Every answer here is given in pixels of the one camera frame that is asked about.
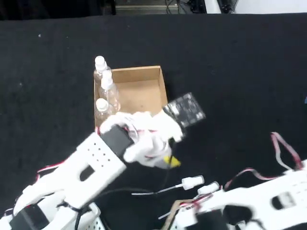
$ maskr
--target white bottle cap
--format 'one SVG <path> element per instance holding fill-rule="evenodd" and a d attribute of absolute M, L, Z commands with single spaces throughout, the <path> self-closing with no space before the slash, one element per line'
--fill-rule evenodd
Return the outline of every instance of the white bottle cap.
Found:
<path fill-rule="evenodd" d="M 203 184 L 205 182 L 202 175 L 194 176 L 194 177 L 186 177 L 181 180 L 181 185 L 184 190 L 189 190 L 191 188 L 194 188 L 195 186 L 198 186 L 200 184 Z"/>
<path fill-rule="evenodd" d="M 95 67 L 99 73 L 102 73 L 107 69 L 106 60 L 103 56 L 97 56 L 95 58 Z"/>
<path fill-rule="evenodd" d="M 113 85 L 112 71 L 105 70 L 102 72 L 101 88 L 109 90 Z"/>
<path fill-rule="evenodd" d="M 214 193 L 215 191 L 219 190 L 220 185 L 214 181 L 209 185 L 205 185 L 197 190 L 198 194 L 209 194 Z"/>
<path fill-rule="evenodd" d="M 105 99 L 99 98 L 96 101 L 96 108 L 99 112 L 105 112 L 109 108 L 109 103 Z"/>

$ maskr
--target black table surface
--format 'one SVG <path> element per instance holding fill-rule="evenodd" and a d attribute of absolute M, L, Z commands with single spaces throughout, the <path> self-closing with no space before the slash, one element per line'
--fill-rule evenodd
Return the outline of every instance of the black table surface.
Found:
<path fill-rule="evenodd" d="M 270 132 L 307 157 L 307 14 L 156 15 L 0 22 L 0 212 L 38 169 L 68 157 L 94 128 L 97 55 L 112 68 L 161 65 L 169 100 L 192 92 L 205 122 L 178 144 L 168 183 L 225 184 L 246 167 L 283 172 Z M 282 157 L 293 166 L 289 154 Z M 131 165 L 112 188 L 160 188 L 165 171 Z M 259 183 L 247 174 L 235 186 Z M 112 229 L 153 229 L 174 200 L 120 193 L 97 201 Z"/>

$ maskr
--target plastic bottle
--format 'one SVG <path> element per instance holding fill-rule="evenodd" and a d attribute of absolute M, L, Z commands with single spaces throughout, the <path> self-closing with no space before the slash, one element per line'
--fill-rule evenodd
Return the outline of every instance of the plastic bottle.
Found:
<path fill-rule="evenodd" d="M 103 56 L 97 56 L 95 58 L 95 71 L 94 71 L 94 81 L 97 87 L 101 85 L 102 73 L 105 70 L 111 70 L 106 64 L 106 60 Z"/>
<path fill-rule="evenodd" d="M 106 70 L 102 73 L 99 97 L 106 99 L 115 112 L 120 110 L 119 92 L 113 82 L 112 71 L 110 70 Z"/>
<path fill-rule="evenodd" d="M 109 105 L 109 103 L 103 99 L 99 98 L 96 101 L 96 110 L 95 110 L 95 117 L 96 119 L 102 123 L 104 120 L 107 119 L 109 115 L 114 114 L 113 107 Z"/>

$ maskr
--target brown cardboard box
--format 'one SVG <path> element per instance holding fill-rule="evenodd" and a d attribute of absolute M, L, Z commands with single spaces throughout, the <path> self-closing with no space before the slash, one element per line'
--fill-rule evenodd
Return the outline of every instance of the brown cardboard box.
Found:
<path fill-rule="evenodd" d="M 122 112 L 150 111 L 153 115 L 167 104 L 160 66 L 113 69 L 113 81 L 118 87 Z M 94 89 L 94 101 L 99 98 Z"/>

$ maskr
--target perforated white plate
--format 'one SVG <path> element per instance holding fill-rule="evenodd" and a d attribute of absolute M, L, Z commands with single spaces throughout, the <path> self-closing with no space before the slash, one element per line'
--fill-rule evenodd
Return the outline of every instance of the perforated white plate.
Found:
<path fill-rule="evenodd" d="M 106 229 L 102 224 L 100 218 L 98 217 L 94 220 L 94 222 L 91 225 L 87 226 L 85 230 L 106 230 Z"/>

